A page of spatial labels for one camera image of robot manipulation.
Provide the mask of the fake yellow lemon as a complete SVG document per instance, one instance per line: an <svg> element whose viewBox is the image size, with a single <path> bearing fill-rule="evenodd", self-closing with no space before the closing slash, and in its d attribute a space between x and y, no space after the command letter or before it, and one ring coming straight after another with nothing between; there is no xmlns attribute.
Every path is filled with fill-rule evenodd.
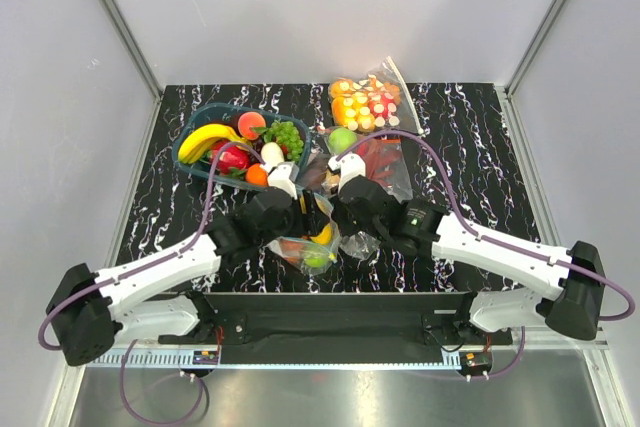
<svg viewBox="0 0 640 427"><path fill-rule="evenodd" d="M310 236L310 240L315 244L328 246L332 242L333 237L332 225L327 223L317 235Z"/></svg>

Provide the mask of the fake peach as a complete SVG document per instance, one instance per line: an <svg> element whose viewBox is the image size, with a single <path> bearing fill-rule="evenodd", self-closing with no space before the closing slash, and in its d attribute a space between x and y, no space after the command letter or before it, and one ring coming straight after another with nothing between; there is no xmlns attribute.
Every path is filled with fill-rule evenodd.
<svg viewBox="0 0 640 427"><path fill-rule="evenodd" d="M256 140L266 128L266 120L258 112L245 112L238 118L237 127L242 137Z"/></svg>

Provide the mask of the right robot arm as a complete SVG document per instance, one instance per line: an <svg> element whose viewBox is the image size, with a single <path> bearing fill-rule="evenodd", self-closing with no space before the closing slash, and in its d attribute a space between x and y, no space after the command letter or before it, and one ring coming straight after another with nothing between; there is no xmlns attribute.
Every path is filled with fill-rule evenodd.
<svg viewBox="0 0 640 427"><path fill-rule="evenodd" d="M566 249L462 225L440 206L422 198L400 202L363 176L340 184L334 212L345 234L362 231L406 257L461 262L520 284L518 290L465 295L453 321L463 342L541 325L576 340L596 337L604 269L590 243Z"/></svg>

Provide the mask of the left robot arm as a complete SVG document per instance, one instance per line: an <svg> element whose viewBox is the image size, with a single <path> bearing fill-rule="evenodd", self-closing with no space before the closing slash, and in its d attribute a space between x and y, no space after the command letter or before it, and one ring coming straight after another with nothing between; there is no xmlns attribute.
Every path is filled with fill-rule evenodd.
<svg viewBox="0 0 640 427"><path fill-rule="evenodd" d="M247 203L214 218L185 240L143 259L93 272L69 268L46 309L44 325L71 367L86 365L117 342L189 338L208 341L216 319L191 294L171 301L157 295L222 267L244 263L280 238L312 237L330 224L326 199L304 190L292 197L269 187Z"/></svg>

